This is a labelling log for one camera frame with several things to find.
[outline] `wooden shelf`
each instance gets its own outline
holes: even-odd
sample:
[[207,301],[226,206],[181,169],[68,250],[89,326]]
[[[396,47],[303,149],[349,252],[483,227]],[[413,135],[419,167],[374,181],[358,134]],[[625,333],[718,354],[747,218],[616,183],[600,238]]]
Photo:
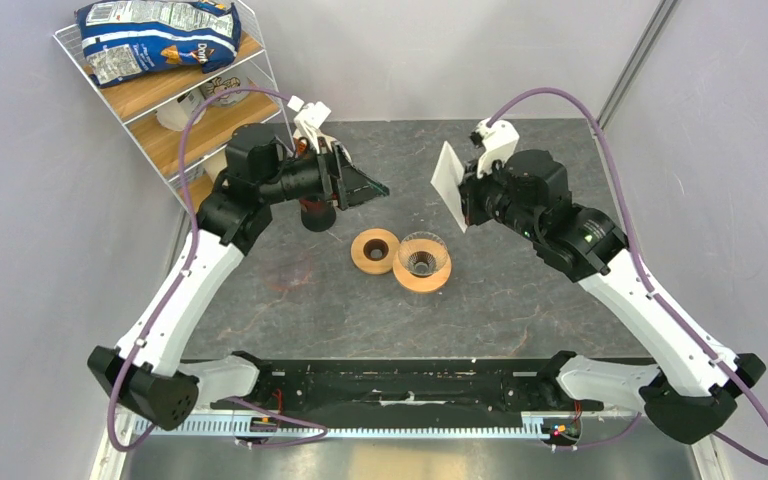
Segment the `wooden shelf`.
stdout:
[[202,175],[189,185],[189,190],[190,196],[193,198],[193,208],[198,211],[201,202],[213,191],[213,180],[207,175]]
[[101,89],[107,103],[119,115],[122,122],[154,110],[158,104],[166,99],[177,97],[179,94],[190,90],[204,80],[211,78],[236,65],[240,61],[258,53],[261,46],[249,35],[243,34],[240,49],[234,63],[208,74],[201,73],[201,67],[188,66],[177,67],[165,72],[148,73],[141,77],[128,80],[119,85]]
[[[267,95],[255,92],[249,93],[246,98],[231,107],[208,107],[187,139],[187,164],[225,144],[237,127],[247,123],[260,123],[278,112],[278,105]],[[134,122],[130,129],[160,173],[169,177],[178,170],[178,143],[181,141],[181,132],[162,127],[154,115]]]

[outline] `black base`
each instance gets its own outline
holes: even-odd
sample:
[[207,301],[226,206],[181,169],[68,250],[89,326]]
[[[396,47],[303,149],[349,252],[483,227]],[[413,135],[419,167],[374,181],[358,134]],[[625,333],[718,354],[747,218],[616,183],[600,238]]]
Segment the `black base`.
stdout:
[[[272,394],[281,390],[287,415],[333,428],[521,427],[523,411],[575,410],[572,400],[545,399],[536,373],[548,359],[259,360],[235,354],[261,371],[249,401],[277,408]],[[608,361],[652,363],[648,358]],[[408,398],[446,403],[381,405]],[[603,409],[601,402],[581,403],[587,411]],[[212,407],[242,409],[228,402]]]
[[[767,371],[754,353],[739,354],[735,363],[737,375],[749,388]],[[737,410],[737,398],[742,394],[731,380],[723,388],[712,387],[710,393],[709,397],[681,396],[663,374],[640,389],[649,420],[670,438],[687,445],[719,430]]]
[[[108,397],[124,363],[115,350],[104,347],[95,347],[87,359],[87,366]],[[119,392],[119,404],[164,430],[183,423],[197,400],[195,378],[180,372],[171,378],[160,377],[133,365],[125,374]]]

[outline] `white container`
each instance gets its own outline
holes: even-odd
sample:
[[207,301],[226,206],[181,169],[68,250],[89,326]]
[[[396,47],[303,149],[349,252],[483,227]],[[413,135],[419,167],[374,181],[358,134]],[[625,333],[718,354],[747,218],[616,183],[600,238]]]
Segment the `white container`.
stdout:
[[[202,102],[204,102],[204,96],[199,89],[194,88],[158,108],[157,121],[169,130],[180,132],[187,126],[187,121],[190,119],[190,116]],[[204,112],[201,112],[201,115],[199,115],[195,123],[198,123],[203,116]]]
[[[211,78],[209,81],[201,84],[199,90],[201,90],[204,98],[210,98],[217,93],[221,93],[223,90],[229,88],[241,87],[249,84],[249,79],[246,77],[244,65],[237,65],[236,67],[228,70],[227,72],[217,77]],[[249,92],[232,93],[219,98],[219,100],[213,102],[213,105],[219,105],[220,107],[230,107],[239,103],[242,99],[246,98]]]

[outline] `wooden ring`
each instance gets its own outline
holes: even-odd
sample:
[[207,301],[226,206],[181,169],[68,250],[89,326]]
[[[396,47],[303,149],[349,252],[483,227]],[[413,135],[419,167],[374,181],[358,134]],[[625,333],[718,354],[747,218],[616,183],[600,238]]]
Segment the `wooden ring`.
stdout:
[[355,237],[352,242],[352,261],[362,272],[381,275],[393,269],[399,239],[383,228],[371,228]]
[[[432,256],[437,257],[448,255],[445,246],[427,238],[408,240],[407,242],[402,243],[399,248],[402,246],[410,248],[412,251],[425,251]],[[449,257],[446,264],[443,265],[443,268],[427,277],[417,277],[410,273],[408,269],[402,265],[402,262],[395,261],[393,262],[393,274],[396,275],[396,280],[398,280],[403,287],[414,293],[436,292],[449,281],[449,277],[452,275],[452,258]]]

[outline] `bag of chips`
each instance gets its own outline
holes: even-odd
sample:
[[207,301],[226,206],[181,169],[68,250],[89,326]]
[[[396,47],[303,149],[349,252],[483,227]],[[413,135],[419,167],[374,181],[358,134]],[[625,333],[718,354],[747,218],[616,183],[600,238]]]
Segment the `bag of chips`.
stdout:
[[243,34],[233,4],[206,0],[99,2],[75,19],[93,81],[102,88],[181,65],[212,72],[234,61]]

